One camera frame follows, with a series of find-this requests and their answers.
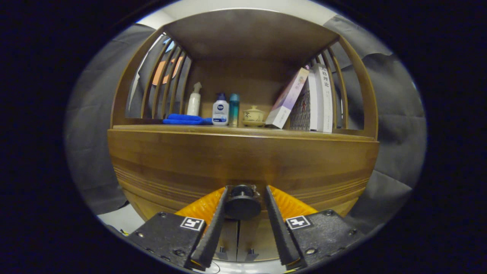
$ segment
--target blue towel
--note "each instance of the blue towel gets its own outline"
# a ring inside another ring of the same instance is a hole
[[[170,114],[167,119],[162,120],[163,124],[170,125],[211,125],[211,118],[201,118],[199,116]]]
[[[169,114],[168,119],[170,120],[189,120],[189,121],[201,121],[203,118],[199,116],[193,115],[184,115],[184,114]]]

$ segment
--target white spray bottle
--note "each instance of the white spray bottle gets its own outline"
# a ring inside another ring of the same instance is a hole
[[[194,84],[193,93],[191,93],[191,96],[189,97],[189,102],[187,104],[186,115],[198,116],[198,112],[200,111],[201,88],[202,86],[200,82]]]

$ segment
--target shelf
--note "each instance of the shelf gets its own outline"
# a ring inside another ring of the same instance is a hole
[[[163,26],[193,60],[250,58],[303,64],[339,35],[279,12],[227,9],[186,17]]]
[[[114,130],[124,131],[152,131],[161,133],[191,133],[202,135],[241,135],[252,137],[276,137],[292,139],[327,139],[351,142],[375,142],[372,137],[354,136],[348,134],[294,131],[256,127],[228,127],[215,125],[115,125]]]

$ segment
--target lotion bottle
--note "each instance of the lotion bottle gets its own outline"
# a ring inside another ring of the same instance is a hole
[[[226,102],[225,93],[218,93],[218,99],[213,104],[213,113],[211,121],[214,125],[228,125],[228,103]]]
[[[193,93],[191,93],[191,96],[189,96],[189,102],[187,104],[186,115],[198,116],[198,113],[200,111],[200,99],[201,99],[200,89],[201,89],[201,87],[202,86],[201,86],[200,82],[194,84]]]

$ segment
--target white book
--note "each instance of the white book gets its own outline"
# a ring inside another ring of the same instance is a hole
[[[303,68],[300,68],[300,70],[296,72],[293,79],[281,92],[281,95],[272,107],[269,116],[267,116],[267,119],[265,120],[266,125],[272,125],[282,129],[303,89],[304,82],[308,78],[308,75],[309,71]]]
[[[313,72],[316,78],[318,96],[322,96],[318,99],[322,99],[323,102],[320,108],[323,111],[321,115],[323,118],[321,121],[322,127],[319,127],[318,131],[331,133],[333,129],[333,97],[330,76],[328,75],[328,70],[322,64],[314,65]]]
[[[323,127],[323,122],[319,122],[320,118],[323,119],[322,107],[320,105],[322,102],[319,102],[319,94],[316,88],[316,80],[315,75],[310,73],[308,75],[308,85],[309,85],[309,130],[319,130],[320,127]]]

